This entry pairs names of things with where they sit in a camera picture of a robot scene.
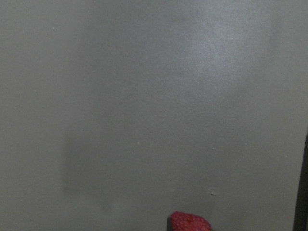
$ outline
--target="dark edge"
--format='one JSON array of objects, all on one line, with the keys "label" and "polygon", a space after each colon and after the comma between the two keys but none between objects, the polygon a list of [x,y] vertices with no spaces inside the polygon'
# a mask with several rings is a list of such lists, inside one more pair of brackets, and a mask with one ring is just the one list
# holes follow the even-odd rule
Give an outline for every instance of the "dark edge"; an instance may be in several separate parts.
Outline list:
[{"label": "dark edge", "polygon": [[308,135],[306,136],[302,169],[299,179],[293,231],[305,231],[308,218]]}]

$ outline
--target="red object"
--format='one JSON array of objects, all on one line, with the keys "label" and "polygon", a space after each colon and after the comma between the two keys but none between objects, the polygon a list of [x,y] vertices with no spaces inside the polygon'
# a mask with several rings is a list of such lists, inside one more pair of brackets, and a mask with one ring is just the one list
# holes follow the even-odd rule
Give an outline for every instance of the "red object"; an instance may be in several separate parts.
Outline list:
[{"label": "red object", "polygon": [[174,212],[171,215],[173,231],[211,231],[210,223],[204,218],[183,212]]}]

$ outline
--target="wall surface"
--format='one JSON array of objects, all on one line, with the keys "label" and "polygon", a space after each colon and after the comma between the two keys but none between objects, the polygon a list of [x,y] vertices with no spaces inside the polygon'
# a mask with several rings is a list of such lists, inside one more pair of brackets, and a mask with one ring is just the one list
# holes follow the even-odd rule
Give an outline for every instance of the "wall surface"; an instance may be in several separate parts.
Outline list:
[{"label": "wall surface", "polygon": [[290,231],[305,0],[0,2],[0,229]]}]

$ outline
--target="small spot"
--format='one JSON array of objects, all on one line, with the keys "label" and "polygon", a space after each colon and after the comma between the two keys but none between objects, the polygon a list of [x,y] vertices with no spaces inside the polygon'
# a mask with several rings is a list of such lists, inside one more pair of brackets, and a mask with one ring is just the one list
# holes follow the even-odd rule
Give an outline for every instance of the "small spot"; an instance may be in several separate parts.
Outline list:
[{"label": "small spot", "polygon": [[214,188],[210,188],[208,190],[208,194],[210,194],[211,196],[216,196],[217,195],[217,191]]}]

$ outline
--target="gray wall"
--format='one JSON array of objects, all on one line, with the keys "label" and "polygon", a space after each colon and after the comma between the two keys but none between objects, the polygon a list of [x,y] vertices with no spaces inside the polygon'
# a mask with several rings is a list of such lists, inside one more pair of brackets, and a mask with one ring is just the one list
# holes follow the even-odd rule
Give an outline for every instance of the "gray wall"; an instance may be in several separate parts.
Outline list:
[{"label": "gray wall", "polygon": [[304,0],[0,2],[0,229],[290,231]]}]

